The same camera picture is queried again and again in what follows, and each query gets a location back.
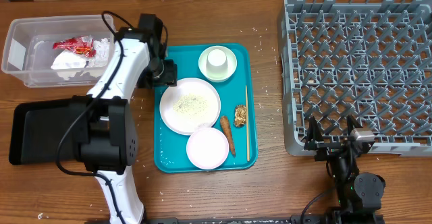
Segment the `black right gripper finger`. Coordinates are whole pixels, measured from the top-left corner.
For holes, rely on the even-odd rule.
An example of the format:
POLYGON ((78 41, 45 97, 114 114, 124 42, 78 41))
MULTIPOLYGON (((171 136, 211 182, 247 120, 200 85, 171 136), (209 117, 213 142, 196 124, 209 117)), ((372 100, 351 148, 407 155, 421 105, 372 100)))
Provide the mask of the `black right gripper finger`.
POLYGON ((362 126, 356 121, 353 115, 348 115, 347 118, 347 130, 349 136, 360 136, 362 132, 362 126))
POLYGON ((323 137, 320 131, 317 120, 314 117, 309 119, 309 127, 306 133, 306 141, 311 142, 312 140, 322 142, 323 137))

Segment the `white paper cup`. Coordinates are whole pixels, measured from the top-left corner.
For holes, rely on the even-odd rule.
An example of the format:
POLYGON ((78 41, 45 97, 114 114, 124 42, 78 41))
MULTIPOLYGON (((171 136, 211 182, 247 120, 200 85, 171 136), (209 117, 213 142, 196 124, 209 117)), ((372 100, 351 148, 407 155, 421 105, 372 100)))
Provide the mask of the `white paper cup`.
POLYGON ((207 73, 212 78, 220 78, 227 71, 227 55, 221 49, 213 49, 207 55, 207 73))

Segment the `white tissue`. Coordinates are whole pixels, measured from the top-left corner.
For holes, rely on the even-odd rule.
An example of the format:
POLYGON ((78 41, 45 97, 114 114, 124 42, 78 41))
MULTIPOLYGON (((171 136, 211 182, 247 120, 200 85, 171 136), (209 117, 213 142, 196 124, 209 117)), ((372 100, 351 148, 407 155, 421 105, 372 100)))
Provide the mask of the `white tissue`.
POLYGON ((95 55, 86 62, 86 67, 103 67, 108 63, 110 41, 108 38, 95 40, 93 43, 95 55))

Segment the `red snack wrapper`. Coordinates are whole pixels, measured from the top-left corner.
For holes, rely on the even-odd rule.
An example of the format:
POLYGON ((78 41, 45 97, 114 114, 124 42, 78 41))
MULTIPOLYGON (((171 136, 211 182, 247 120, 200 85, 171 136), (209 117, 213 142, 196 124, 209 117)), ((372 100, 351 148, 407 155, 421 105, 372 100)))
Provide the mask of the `red snack wrapper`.
POLYGON ((94 39, 91 36, 77 36, 63 41, 55 42, 53 49, 65 49, 84 57, 94 57, 94 39))

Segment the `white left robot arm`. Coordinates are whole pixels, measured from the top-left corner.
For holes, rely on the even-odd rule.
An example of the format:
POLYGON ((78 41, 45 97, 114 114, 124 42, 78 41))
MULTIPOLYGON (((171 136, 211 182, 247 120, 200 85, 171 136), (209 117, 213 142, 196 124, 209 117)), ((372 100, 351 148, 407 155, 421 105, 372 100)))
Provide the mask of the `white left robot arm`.
POLYGON ((75 120, 62 137, 71 138, 74 157, 86 170, 68 170, 59 157, 55 164, 67 175, 99 182, 110 223, 144 223, 132 173, 138 134, 130 99, 135 88, 176 86, 178 69, 166 58, 167 27, 155 14, 142 13, 137 26, 127 23, 113 36, 115 52, 107 69, 86 96, 72 97, 69 111, 75 120))

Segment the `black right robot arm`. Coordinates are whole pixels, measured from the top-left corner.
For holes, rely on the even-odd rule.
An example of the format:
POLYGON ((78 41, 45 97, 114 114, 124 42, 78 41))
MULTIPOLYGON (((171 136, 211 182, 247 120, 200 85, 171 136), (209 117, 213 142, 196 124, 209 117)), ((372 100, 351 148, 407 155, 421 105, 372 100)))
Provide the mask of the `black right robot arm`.
POLYGON ((334 186, 313 198, 303 209, 300 223, 383 223, 375 212, 381 208, 385 180, 374 173, 361 173, 356 159, 370 151, 375 135, 362 127, 352 115, 347 116, 348 137, 341 142, 325 143, 317 120, 309 119, 304 149, 314 151, 314 160, 326 162, 327 174, 334 186), (322 215, 307 210, 320 198, 335 192, 339 205, 322 215))

